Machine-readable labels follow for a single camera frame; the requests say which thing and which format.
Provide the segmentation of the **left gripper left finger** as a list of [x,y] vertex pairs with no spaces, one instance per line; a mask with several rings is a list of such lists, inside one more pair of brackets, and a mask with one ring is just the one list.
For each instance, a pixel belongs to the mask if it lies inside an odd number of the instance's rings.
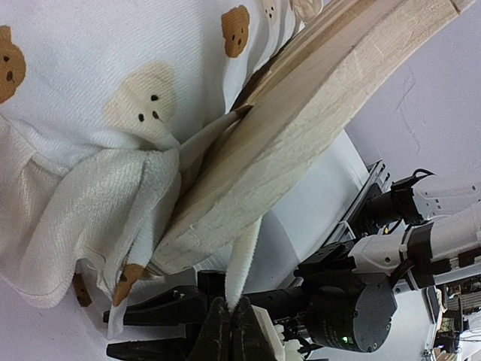
[[231,315],[222,297],[213,300],[188,360],[221,361],[229,359]]

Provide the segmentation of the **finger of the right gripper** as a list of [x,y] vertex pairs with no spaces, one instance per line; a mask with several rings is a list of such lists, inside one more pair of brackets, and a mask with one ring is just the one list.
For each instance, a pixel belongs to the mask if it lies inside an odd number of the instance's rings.
[[190,355],[198,332],[181,338],[166,338],[152,341],[126,341],[109,344],[106,354],[110,358],[133,361],[184,361]]
[[207,295],[197,287],[174,287],[151,299],[127,307],[122,326],[179,326],[202,323],[207,316]]

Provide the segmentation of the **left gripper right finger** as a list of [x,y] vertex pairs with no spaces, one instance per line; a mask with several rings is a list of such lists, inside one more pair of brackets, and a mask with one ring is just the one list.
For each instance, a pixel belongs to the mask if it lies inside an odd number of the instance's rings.
[[240,299],[231,315],[231,360],[275,360],[247,297]]

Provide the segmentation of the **bear print cushion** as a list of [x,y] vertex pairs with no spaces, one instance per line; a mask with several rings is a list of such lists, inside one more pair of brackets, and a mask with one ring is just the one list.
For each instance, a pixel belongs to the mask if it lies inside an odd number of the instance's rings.
[[108,333],[248,80],[321,1],[3,1],[1,277],[52,308],[89,261]]

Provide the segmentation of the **wooden pet bed frame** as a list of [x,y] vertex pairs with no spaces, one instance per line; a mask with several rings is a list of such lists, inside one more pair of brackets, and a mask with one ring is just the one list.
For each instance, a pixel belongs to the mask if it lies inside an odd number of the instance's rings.
[[233,242],[298,182],[386,79],[468,1],[332,1],[272,62],[251,109],[206,156],[150,261],[190,268]]

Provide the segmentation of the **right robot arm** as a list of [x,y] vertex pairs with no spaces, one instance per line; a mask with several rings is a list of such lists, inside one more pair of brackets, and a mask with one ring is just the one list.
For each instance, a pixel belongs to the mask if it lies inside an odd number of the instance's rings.
[[365,201],[355,237],[319,248],[294,274],[298,287],[250,293],[229,309],[223,272],[199,271],[127,308],[127,326],[184,325],[182,338],[109,344],[120,360],[303,360],[327,347],[378,350],[395,294],[480,273],[480,174],[418,169]]

